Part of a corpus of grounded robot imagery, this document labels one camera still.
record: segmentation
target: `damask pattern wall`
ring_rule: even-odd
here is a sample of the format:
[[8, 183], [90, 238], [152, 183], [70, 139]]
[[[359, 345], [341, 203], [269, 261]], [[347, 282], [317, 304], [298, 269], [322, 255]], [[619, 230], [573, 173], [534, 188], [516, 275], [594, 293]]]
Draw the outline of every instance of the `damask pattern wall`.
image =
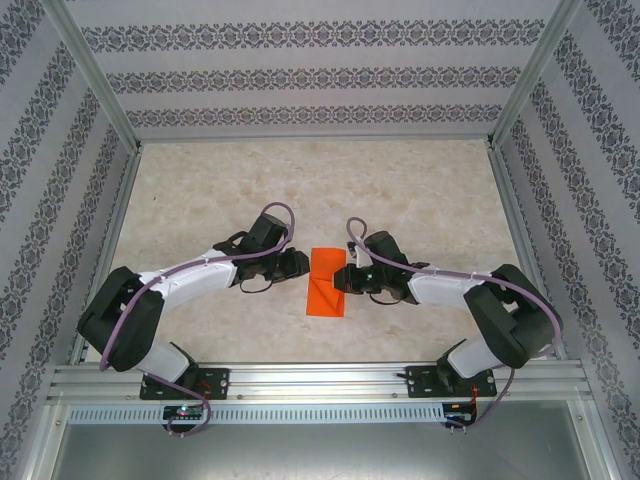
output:
[[502, 146], [623, 478], [640, 478], [640, 2], [585, 1]]
[[0, 2], [0, 479], [68, 361], [129, 155], [35, 0]]
[[70, 1], [142, 139], [488, 134], [557, 0]]

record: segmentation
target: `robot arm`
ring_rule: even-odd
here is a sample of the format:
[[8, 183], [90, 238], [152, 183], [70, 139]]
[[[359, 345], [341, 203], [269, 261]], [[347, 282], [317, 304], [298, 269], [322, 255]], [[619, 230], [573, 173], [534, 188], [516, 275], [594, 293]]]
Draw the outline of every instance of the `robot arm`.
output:
[[[262, 213], [248, 233], [238, 232], [183, 264], [139, 274], [127, 267], [118, 268], [111, 272], [80, 318], [78, 332], [103, 353], [123, 310], [140, 289], [152, 284], [130, 311], [108, 361], [119, 372], [136, 368], [191, 388], [198, 366], [178, 346], [154, 338], [161, 316], [213, 290], [235, 285], [242, 288], [243, 282], [256, 275], [275, 284], [308, 273], [309, 259], [295, 248], [257, 258], [216, 262], [221, 257], [250, 256], [273, 249], [286, 233], [283, 222]], [[162, 277], [169, 271], [175, 273]]]
[[[398, 301], [418, 305], [432, 303], [468, 308], [480, 335], [463, 340], [438, 360], [438, 378], [449, 391], [478, 373], [501, 365], [521, 368], [553, 341], [554, 329], [539, 305], [525, 296], [481, 279], [458, 279], [437, 275], [426, 263], [410, 265], [388, 232], [377, 232], [364, 241], [374, 254], [393, 262], [425, 270], [414, 273], [371, 259], [359, 267], [364, 251], [349, 244], [357, 264], [349, 264], [334, 275], [335, 288], [346, 293], [371, 295], [386, 290]], [[477, 274], [507, 281], [551, 305], [513, 265], [502, 265], [493, 272]]]

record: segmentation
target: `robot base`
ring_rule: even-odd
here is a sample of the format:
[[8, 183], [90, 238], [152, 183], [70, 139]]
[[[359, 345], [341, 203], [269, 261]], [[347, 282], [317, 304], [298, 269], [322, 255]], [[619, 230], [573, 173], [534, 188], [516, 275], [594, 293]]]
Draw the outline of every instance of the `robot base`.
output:
[[409, 366], [404, 374], [398, 376], [407, 380], [409, 398], [468, 397], [474, 387], [477, 389], [476, 397], [495, 397], [498, 393], [492, 370], [485, 370], [468, 379], [459, 379], [453, 392], [440, 381], [435, 365]]
[[[228, 368], [199, 368], [195, 383], [189, 388], [207, 400], [226, 400], [228, 386]], [[145, 376], [140, 387], [140, 400], [193, 400], [193, 396]]]

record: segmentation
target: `marble floor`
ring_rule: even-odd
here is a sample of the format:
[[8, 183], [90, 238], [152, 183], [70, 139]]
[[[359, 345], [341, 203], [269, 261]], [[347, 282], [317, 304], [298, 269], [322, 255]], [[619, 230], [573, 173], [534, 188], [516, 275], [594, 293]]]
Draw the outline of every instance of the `marble floor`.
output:
[[[517, 264], [482, 141], [272, 141], [146, 146], [113, 267], [149, 271], [196, 257], [275, 200], [294, 209], [292, 245], [307, 253], [344, 248], [345, 221], [357, 215], [370, 232], [391, 232], [412, 262]], [[308, 317], [307, 283], [213, 292], [163, 316], [158, 335], [197, 361], [365, 362], [435, 360], [477, 333], [465, 310], [384, 307], [366, 296], [348, 296], [344, 318]]]

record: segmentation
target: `purple cable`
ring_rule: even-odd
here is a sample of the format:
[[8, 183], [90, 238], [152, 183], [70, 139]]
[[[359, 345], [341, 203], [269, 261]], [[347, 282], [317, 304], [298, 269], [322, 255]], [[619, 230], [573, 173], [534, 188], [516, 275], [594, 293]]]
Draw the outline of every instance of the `purple cable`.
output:
[[[245, 255], [229, 255], [225, 257], [215, 257], [213, 259], [203, 258], [203, 259], [194, 260], [192, 262], [185, 263], [183, 265], [178, 265], [177, 267], [174, 267], [171, 270], [164, 272], [162, 275], [153, 278], [151, 281], [143, 285], [142, 288], [140, 288], [140, 290], [138, 290], [135, 293], [135, 295], [131, 298], [131, 300], [129, 300], [129, 303], [125, 307], [124, 311], [120, 314], [120, 317], [118, 318], [118, 321], [116, 322], [115, 327], [113, 327], [111, 336], [109, 337], [109, 340], [107, 341], [107, 345], [104, 347], [104, 350], [102, 352], [102, 357], [100, 358], [100, 371], [104, 372], [107, 368], [109, 368], [109, 357], [111, 355], [111, 350], [113, 349], [113, 345], [115, 344], [118, 338], [118, 335], [122, 330], [122, 326], [124, 325], [124, 322], [127, 320], [129, 313], [131, 313], [131, 310], [133, 310], [133, 307], [136, 305], [138, 299], [144, 294], [144, 292], [149, 290], [151, 287], [153, 287], [156, 283], [160, 282], [162, 279], [169, 278], [171, 275], [175, 275], [176, 273], [186, 270], [187, 268], [197, 267], [198, 265], [203, 265], [205, 263], [220, 263], [220, 262], [227, 262], [230, 260], [250, 260], [252, 258], [264, 257], [266, 255], [270, 255], [274, 252], [278, 252], [282, 250], [287, 245], [287, 243], [289, 243], [293, 239], [293, 232], [296, 227], [296, 217], [291, 207], [289, 207], [289, 205], [287, 205], [286, 203], [282, 203], [282, 202], [270, 203], [269, 205], [267, 205], [262, 209], [262, 212], [260, 212], [260, 214], [263, 214], [267, 210], [269, 210], [271, 207], [276, 207], [276, 206], [283, 207], [285, 210], [287, 210], [287, 212], [289, 213], [289, 217], [291, 218], [291, 225], [287, 229], [287, 234], [285, 235], [284, 239], [280, 243], [278, 243], [278, 245], [276, 245], [275, 247], [265, 250], [264, 252], [258, 252], [258, 253], [249, 253]], [[191, 431], [181, 434], [182, 437], [187, 437], [189, 435], [193, 435], [194, 433], [199, 432], [202, 428], [204, 428], [209, 423], [209, 421], [211, 420], [211, 405], [209, 404], [207, 399], [205, 399], [202, 395], [196, 392], [193, 392], [187, 388], [181, 387], [180, 385], [176, 385], [175, 383], [172, 383], [168, 380], [157, 377], [155, 375], [152, 375], [152, 374], [147, 374], [147, 375], [149, 376], [149, 378], [152, 378], [153, 380], [156, 380], [171, 388], [174, 388], [183, 393], [186, 393], [187, 395], [191, 395], [192, 397], [197, 398], [198, 400], [202, 400], [202, 403], [206, 407], [207, 409], [206, 421], [198, 425], [197, 427], [193, 428]], [[167, 425], [167, 430], [169, 431], [169, 435], [173, 435], [175, 433], [173, 432], [173, 430], [171, 430], [172, 421], [173, 419], [171, 419]]]
[[[358, 247], [360, 247], [367, 255], [369, 255], [372, 258], [375, 258], [376, 260], [378, 260], [378, 261], [380, 261], [382, 263], [386, 263], [387, 265], [391, 265], [392, 267], [400, 268], [402, 270], [406, 270], [408, 272], [413, 272], [413, 273], [422, 273], [422, 274], [426, 273], [426, 274], [432, 274], [432, 275], [440, 275], [440, 276], [443, 276], [443, 277], [461, 278], [461, 279], [465, 279], [465, 280], [473, 280], [473, 279], [475, 279], [475, 280], [482, 280], [484, 282], [495, 283], [497, 285], [500, 285], [501, 287], [513, 290], [514, 292], [519, 293], [522, 296], [528, 298], [533, 303], [535, 303], [538, 307], [540, 307], [540, 309], [547, 315], [547, 317], [549, 317], [549, 320], [551, 321], [551, 324], [553, 325], [553, 333], [554, 333], [553, 342], [551, 343], [549, 348], [544, 350], [542, 353], [538, 354], [536, 357], [541, 357], [543, 355], [547, 355], [548, 353], [552, 353], [557, 348], [558, 343], [560, 341], [560, 337], [562, 335], [558, 319], [556, 318], [554, 313], [551, 311], [551, 309], [547, 305], [545, 305], [545, 303], [542, 300], [540, 300], [538, 297], [536, 297], [534, 294], [532, 294], [528, 290], [525, 290], [524, 288], [522, 288], [522, 287], [520, 287], [518, 285], [515, 285], [515, 284], [513, 284], [511, 282], [507, 282], [505, 280], [500, 280], [499, 278], [489, 277], [487, 275], [476, 275], [476, 274], [471, 274], [471, 273], [455, 272], [455, 271], [450, 271], [450, 270], [434, 270], [434, 269], [429, 269], [429, 268], [421, 269], [421, 268], [411, 267], [411, 266], [408, 266], [408, 265], [403, 265], [401, 263], [397, 263], [397, 262], [394, 262], [392, 260], [386, 259], [384, 257], [381, 257], [381, 256], [376, 255], [375, 253], [373, 253], [371, 250], [369, 250], [365, 246], [365, 244], [361, 240], [358, 239], [358, 237], [356, 237], [356, 235], [351, 230], [351, 224], [353, 222], [359, 222], [362, 225], [362, 227], [364, 228], [364, 231], [362, 233], [362, 237], [363, 238], [367, 234], [367, 223], [364, 220], [362, 220], [361, 218], [359, 218], [359, 217], [351, 217], [351, 218], [349, 218], [349, 220], [347, 220], [347, 233], [349, 234], [349, 237], [351, 237], [351, 240]], [[491, 414], [493, 409], [502, 401], [503, 397], [507, 394], [507, 390], [509, 390], [509, 387], [511, 386], [511, 383], [513, 382], [513, 377], [515, 376], [515, 373], [516, 373], [515, 369], [512, 368], [511, 369], [511, 374], [509, 375], [509, 379], [507, 380], [507, 383], [505, 384], [504, 388], [502, 389], [502, 391], [500, 392], [498, 397], [493, 401], [493, 403], [491, 403], [491, 405], [489, 405], [489, 407], [485, 411], [484, 415], [482, 415], [482, 417], [480, 417], [478, 420], [476, 420], [476, 422], [474, 422], [473, 425], [467, 427], [467, 429], [470, 429], [472, 427], [475, 428], [475, 426], [477, 426], [480, 423], [482, 423]]]

